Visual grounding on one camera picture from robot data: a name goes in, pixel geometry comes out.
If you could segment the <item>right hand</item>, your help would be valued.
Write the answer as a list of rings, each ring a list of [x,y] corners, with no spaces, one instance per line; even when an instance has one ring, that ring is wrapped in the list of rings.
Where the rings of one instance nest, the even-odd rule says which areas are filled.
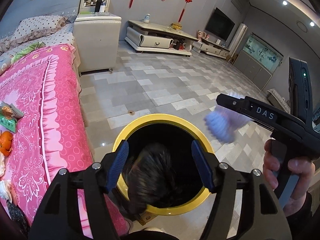
[[[269,182],[271,188],[275,190],[278,187],[278,181],[273,173],[279,170],[280,162],[272,155],[272,142],[274,142],[274,139],[269,139],[264,145],[265,156],[263,163],[263,175]],[[291,194],[291,197],[289,198],[289,201],[283,208],[286,217],[297,213],[304,205],[307,190],[313,176],[315,175],[315,165],[310,159],[306,157],[299,157],[289,161],[288,169],[292,173],[298,175],[299,180]]]

